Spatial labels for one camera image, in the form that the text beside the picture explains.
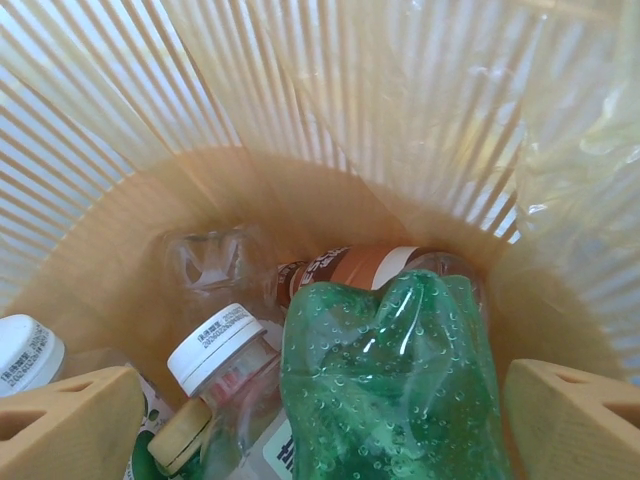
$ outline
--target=trash bin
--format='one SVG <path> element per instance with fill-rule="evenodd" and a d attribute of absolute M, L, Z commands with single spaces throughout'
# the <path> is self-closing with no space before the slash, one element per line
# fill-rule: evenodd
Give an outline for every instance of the trash bin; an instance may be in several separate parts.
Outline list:
<path fill-rule="evenodd" d="M 9 0 L 2 287 L 174 405 L 158 238 L 429 245 L 487 276 L 499 374 L 640 380 L 635 2 Z"/>

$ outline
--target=green plastic bottle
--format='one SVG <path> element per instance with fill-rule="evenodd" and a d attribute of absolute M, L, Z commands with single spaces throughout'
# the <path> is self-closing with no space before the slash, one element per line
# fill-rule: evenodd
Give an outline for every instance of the green plastic bottle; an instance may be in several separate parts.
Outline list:
<path fill-rule="evenodd" d="M 512 478 L 469 280 L 416 270 L 375 292 L 294 297 L 281 390 L 294 479 Z"/>

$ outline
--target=bottle neck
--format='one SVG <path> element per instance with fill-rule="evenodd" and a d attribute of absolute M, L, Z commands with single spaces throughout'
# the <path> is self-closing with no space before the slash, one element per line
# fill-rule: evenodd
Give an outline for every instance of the bottle neck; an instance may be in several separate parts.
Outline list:
<path fill-rule="evenodd" d="M 200 396 L 212 410 L 220 408 L 279 356 L 262 336 L 252 340 L 215 371 Z"/>

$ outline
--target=white bottle cap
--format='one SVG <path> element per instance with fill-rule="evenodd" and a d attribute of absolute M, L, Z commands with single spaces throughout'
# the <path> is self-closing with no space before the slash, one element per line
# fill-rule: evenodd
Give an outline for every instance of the white bottle cap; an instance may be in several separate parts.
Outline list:
<path fill-rule="evenodd" d="M 220 365 L 264 332 L 242 305 L 233 303 L 189 335 L 171 354 L 167 366 L 191 397 Z"/>
<path fill-rule="evenodd" d="M 64 352 L 62 340 L 30 316 L 0 319 L 0 397 L 54 381 Z"/>

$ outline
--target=plastic bottle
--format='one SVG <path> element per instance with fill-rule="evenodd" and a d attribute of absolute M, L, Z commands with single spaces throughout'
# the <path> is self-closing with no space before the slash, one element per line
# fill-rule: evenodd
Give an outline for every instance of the plastic bottle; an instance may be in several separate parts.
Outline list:
<path fill-rule="evenodd" d="M 264 334 L 255 317 L 232 304 L 198 327 L 169 358 L 169 370 L 185 393 L 201 397 L 216 411 L 203 447 L 207 480 L 291 478 L 280 355 Z"/>
<path fill-rule="evenodd" d="M 212 413 L 199 398 L 189 400 L 149 443 L 149 452 L 174 480 L 201 480 L 200 448 Z"/>
<path fill-rule="evenodd" d="M 330 250 L 311 262 L 295 262 L 278 269 L 278 303 L 288 308 L 293 295 L 305 285 L 333 282 L 365 290 L 377 290 L 402 271 L 430 270 L 441 277 L 463 275 L 485 313 L 482 282 L 463 258 L 447 252 L 420 247 L 352 246 Z"/>
<path fill-rule="evenodd" d="M 486 327 L 464 276 L 320 282 L 287 315 L 294 479 L 509 479 Z"/>
<path fill-rule="evenodd" d="M 133 366 L 126 356 L 112 349 L 68 355 L 62 340 L 28 315 L 0 319 L 0 344 L 0 397 L 102 368 Z M 158 478 L 147 444 L 173 414 L 153 386 L 140 374 L 139 379 L 145 416 L 127 465 L 126 480 Z"/>
<path fill-rule="evenodd" d="M 184 338 L 215 312 L 240 303 L 280 350 L 284 315 L 276 303 L 277 263 L 256 226 L 165 237 L 167 291 L 178 293 Z"/>

